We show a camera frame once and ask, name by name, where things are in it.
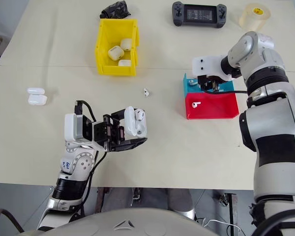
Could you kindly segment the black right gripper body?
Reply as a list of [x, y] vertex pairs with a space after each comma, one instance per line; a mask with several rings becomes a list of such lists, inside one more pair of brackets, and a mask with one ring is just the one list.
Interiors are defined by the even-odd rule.
[[197, 77], [198, 86], [204, 92], [219, 92], [221, 78], [218, 76], [201, 75]]

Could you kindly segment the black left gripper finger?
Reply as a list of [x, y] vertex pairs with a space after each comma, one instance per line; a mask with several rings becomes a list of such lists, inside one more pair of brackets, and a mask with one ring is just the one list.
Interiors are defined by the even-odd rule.
[[122, 119], [135, 119], [135, 111], [136, 109], [133, 107], [127, 107], [120, 111], [111, 113], [112, 119], [122, 120]]
[[120, 141], [119, 144], [112, 146], [112, 151], [125, 151], [134, 149], [142, 145], [146, 140], [147, 138], [136, 138], [131, 140]]

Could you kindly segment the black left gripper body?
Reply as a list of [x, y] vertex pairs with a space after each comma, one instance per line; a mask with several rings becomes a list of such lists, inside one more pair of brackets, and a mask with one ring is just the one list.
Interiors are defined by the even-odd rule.
[[93, 127], [93, 140], [104, 148], [104, 151], [112, 151], [112, 146], [124, 141], [124, 127], [120, 121], [112, 119], [109, 114], [103, 116], [103, 121]]

